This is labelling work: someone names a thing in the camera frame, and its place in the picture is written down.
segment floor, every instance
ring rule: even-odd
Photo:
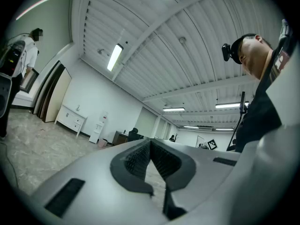
[[[28,110],[11,110],[7,133],[3,142],[6,145],[0,144],[0,164],[12,186],[16,186],[17,179],[18,187],[29,195],[65,166],[99,150],[86,136],[79,135],[76,139],[74,131],[54,122],[44,123]],[[153,186],[152,200],[162,210],[165,182],[152,162],[148,165],[145,181]]]

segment black cap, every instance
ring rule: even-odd
[[[245,38],[245,37],[251,37],[251,36],[255,36],[256,34],[254,33],[248,33],[245,34],[243,36],[241,36],[238,40],[236,40],[233,45],[231,46],[231,57],[232,59],[238,63],[238,64],[242,64],[239,60],[239,56],[238,56],[238,50],[239,50],[239,44],[240,42]]]

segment black pants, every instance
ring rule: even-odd
[[[13,103],[13,100],[16,96],[16,94],[20,91],[20,85],[23,80],[22,74],[19,74],[17,77],[13,77],[11,79],[12,85],[11,85],[11,91],[8,99],[7,109],[5,111],[5,114],[0,118],[0,136],[5,137],[6,135],[6,129],[8,126],[8,114],[10,107]]]

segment fluorescent light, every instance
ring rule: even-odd
[[[184,126],[185,128],[199,128],[199,127],[193,127],[193,126]]]
[[[123,50],[123,47],[120,44],[117,44],[114,47],[111,58],[109,59],[109,62],[107,65],[108,70],[112,71],[113,66],[116,64],[116,61],[118,60],[118,57],[120,56],[122,50]]]
[[[22,17],[24,14],[28,13],[30,10],[34,9],[36,6],[42,4],[43,2],[46,2],[48,0],[41,0],[35,4],[33,4],[32,6],[30,6],[28,9],[26,9],[24,12],[22,12],[17,18],[16,20],[18,20],[20,17]]]
[[[233,131],[233,128],[216,128],[216,131]]]
[[[229,107],[240,107],[240,103],[226,103],[216,104],[216,108],[229,108]]]
[[[173,111],[185,111],[184,107],[175,107],[175,108],[163,108],[165,112],[173,112]]]

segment chair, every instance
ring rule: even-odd
[[[133,128],[132,131],[128,133],[128,142],[143,139],[144,136],[138,134],[137,128]]]

